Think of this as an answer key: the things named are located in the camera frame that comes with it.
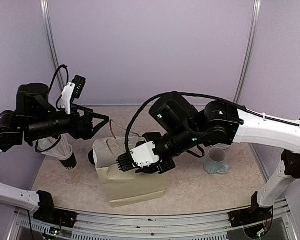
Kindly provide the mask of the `stack of black lids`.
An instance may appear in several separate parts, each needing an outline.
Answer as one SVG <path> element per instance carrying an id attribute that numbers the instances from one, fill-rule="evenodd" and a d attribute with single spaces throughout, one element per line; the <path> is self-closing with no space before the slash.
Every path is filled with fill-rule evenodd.
<path id="1" fill-rule="evenodd" d="M 89 151 L 89 153 L 88 153 L 88 160 L 89 160 L 89 162 L 90 162 L 93 166 L 96 165 L 95 159 L 94 159 L 94 151 L 93 151 L 93 150 Z"/>

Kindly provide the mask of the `beige paper bag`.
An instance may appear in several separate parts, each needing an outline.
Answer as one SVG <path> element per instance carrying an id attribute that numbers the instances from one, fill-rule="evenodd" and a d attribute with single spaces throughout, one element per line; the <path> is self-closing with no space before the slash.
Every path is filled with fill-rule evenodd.
<path id="1" fill-rule="evenodd" d="M 167 189 L 167 174 L 119 170 L 116 160 L 125 152 L 125 137 L 116 136 L 115 124 L 111 119 L 111 137 L 97 139 L 92 145 L 95 169 L 110 206 L 117 208 L 162 198 Z"/>

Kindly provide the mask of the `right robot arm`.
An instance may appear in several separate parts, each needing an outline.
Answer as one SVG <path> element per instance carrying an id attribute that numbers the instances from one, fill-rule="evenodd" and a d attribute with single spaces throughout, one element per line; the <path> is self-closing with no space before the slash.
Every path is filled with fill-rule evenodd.
<path id="1" fill-rule="evenodd" d="M 283 149 L 275 173 L 253 197 L 246 218 L 256 222 L 296 179 L 300 179 L 300 119 L 287 120 L 257 113 L 231 101 L 210 96 L 198 111 L 186 92 L 165 92 L 149 99 L 149 114 L 166 133 L 145 133 L 135 148 L 125 147 L 117 159 L 126 172 L 165 173 L 175 167 L 174 157 L 192 148 L 233 143 L 260 144 Z"/>

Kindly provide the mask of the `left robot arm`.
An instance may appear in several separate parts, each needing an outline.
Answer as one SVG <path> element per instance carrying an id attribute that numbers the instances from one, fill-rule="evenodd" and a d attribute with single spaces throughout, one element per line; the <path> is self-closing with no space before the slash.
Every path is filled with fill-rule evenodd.
<path id="1" fill-rule="evenodd" d="M 37 148 L 39 140 L 46 138 L 56 140 L 51 146 L 54 148 L 64 134 L 75 140 L 92 139 L 110 118 L 73 103 L 80 98 L 85 84 L 86 79 L 78 75 L 67 81 L 55 105 L 49 102 L 52 85 L 36 82 L 21 85 L 16 109 L 0 114 L 0 154 L 23 143 Z"/>

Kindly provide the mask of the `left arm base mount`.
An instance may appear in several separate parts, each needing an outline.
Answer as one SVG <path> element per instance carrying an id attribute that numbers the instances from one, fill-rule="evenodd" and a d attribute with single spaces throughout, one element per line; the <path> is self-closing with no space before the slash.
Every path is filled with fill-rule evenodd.
<path id="1" fill-rule="evenodd" d="M 33 213 L 35 220 L 60 227 L 74 228 L 78 216 L 76 212 L 56 208 L 49 192 L 38 190 L 36 193 L 39 196 L 39 208 Z"/>

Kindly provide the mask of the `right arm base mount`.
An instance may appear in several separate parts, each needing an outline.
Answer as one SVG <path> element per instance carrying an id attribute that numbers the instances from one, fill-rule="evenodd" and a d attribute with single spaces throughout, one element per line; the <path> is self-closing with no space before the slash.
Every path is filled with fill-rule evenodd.
<path id="1" fill-rule="evenodd" d="M 248 208 L 233 210 L 228 213 L 232 228 L 241 227 L 257 222 L 265 221 L 273 217 L 273 207 L 261 207 L 258 202 L 258 192 L 251 197 L 251 206 Z"/>

